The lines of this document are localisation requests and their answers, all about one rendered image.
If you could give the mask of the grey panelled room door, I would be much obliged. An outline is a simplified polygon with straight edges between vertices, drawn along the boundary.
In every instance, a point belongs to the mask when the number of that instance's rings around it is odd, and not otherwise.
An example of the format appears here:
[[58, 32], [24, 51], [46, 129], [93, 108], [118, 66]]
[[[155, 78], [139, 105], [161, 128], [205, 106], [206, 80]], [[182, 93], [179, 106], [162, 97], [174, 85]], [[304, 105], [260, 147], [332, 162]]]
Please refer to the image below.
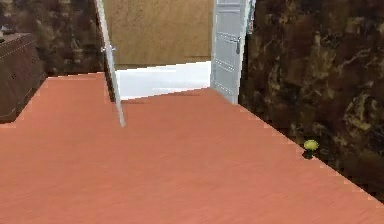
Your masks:
[[[248, 18], [253, 0], [214, 0], [210, 87], [238, 103]], [[241, 37], [240, 54], [234, 37]]]

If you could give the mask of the white room door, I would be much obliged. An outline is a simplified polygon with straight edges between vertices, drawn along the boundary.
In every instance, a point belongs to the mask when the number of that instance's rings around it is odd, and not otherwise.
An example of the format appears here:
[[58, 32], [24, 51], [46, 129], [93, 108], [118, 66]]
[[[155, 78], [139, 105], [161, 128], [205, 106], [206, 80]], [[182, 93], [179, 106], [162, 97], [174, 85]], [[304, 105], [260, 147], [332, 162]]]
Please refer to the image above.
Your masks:
[[[97, 8], [98, 20], [100, 23], [101, 33], [102, 33], [103, 42], [104, 42], [103, 47], [112, 46], [109, 38], [109, 33], [108, 33], [103, 0], [95, 0], [95, 5]], [[111, 77], [113, 92], [115, 96], [115, 105], [118, 111], [120, 125], [124, 127], [125, 120], [124, 120], [124, 114], [123, 114], [123, 109], [121, 105], [121, 97], [119, 93], [117, 77], [115, 72], [113, 51], [106, 51], [104, 53], [107, 59], [108, 71]]]

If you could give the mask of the dark brown wooden dresser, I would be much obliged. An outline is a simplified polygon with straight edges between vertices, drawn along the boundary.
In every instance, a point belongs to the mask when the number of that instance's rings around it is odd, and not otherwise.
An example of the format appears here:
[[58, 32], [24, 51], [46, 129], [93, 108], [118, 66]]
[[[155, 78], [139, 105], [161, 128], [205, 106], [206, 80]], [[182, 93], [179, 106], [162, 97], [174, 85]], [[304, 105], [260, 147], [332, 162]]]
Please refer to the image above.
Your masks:
[[46, 79], [31, 33], [4, 39], [0, 43], [0, 124], [15, 121]]

